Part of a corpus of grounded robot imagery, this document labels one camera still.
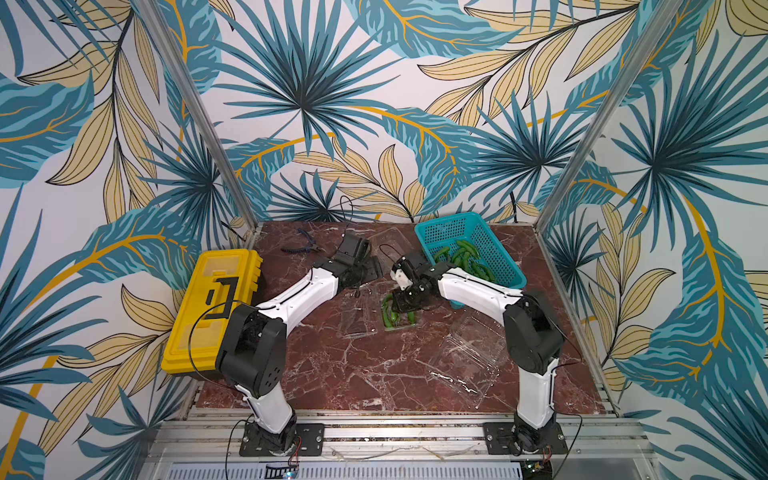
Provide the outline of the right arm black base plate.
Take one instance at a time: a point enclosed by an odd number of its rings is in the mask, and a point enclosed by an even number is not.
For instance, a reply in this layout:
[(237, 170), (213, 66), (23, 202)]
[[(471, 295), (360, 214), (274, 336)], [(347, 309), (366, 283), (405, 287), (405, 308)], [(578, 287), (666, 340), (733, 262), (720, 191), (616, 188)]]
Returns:
[(565, 454), (565, 435), (557, 422), (534, 429), (514, 422), (482, 424), (483, 439), (489, 455)]

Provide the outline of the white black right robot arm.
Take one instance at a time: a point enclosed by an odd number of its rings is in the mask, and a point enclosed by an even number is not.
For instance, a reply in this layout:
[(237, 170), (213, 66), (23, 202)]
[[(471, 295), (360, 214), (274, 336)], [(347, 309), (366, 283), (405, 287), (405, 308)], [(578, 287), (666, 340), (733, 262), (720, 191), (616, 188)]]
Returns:
[(416, 251), (394, 262), (391, 278), (397, 284), (392, 291), (396, 312), (422, 310), (431, 298), (440, 297), (502, 325), (506, 350), (519, 371), (518, 431), (541, 437), (557, 426), (555, 378), (566, 335), (547, 299), (497, 285), (451, 262), (433, 264)]

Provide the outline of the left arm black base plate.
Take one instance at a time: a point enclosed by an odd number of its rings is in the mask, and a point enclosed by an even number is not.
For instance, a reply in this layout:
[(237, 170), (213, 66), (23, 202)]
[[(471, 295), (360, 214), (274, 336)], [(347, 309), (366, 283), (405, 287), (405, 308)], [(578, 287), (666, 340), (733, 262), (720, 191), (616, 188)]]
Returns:
[(242, 437), (239, 455), (242, 457), (288, 456), (299, 458), (322, 455), (325, 437), (323, 424), (289, 424), (282, 433), (271, 433), (249, 422)]

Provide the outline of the clear clamshell pepper container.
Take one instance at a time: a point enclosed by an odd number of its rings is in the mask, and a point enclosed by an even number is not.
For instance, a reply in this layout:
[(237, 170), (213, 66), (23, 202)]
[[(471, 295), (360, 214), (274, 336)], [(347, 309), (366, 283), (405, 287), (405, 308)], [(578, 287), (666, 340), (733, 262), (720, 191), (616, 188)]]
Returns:
[(418, 325), (422, 317), (420, 312), (394, 311), (394, 289), (392, 284), (383, 282), (344, 293), (338, 336), (343, 339), (359, 339)]
[(371, 253), (388, 275), (396, 260), (416, 249), (416, 245), (399, 229), (390, 227), (370, 238)]

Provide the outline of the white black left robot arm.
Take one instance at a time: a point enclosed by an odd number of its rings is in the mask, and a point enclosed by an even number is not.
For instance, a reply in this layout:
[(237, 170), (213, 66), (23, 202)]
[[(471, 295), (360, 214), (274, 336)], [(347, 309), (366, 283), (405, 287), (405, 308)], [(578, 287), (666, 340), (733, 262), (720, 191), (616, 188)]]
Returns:
[(264, 433), (281, 436), (295, 423), (295, 411), (281, 387), (287, 339), (315, 309), (345, 290), (382, 276), (371, 242), (345, 234), (329, 258), (320, 258), (294, 285), (257, 306), (234, 308), (221, 341), (215, 371), (243, 395)]

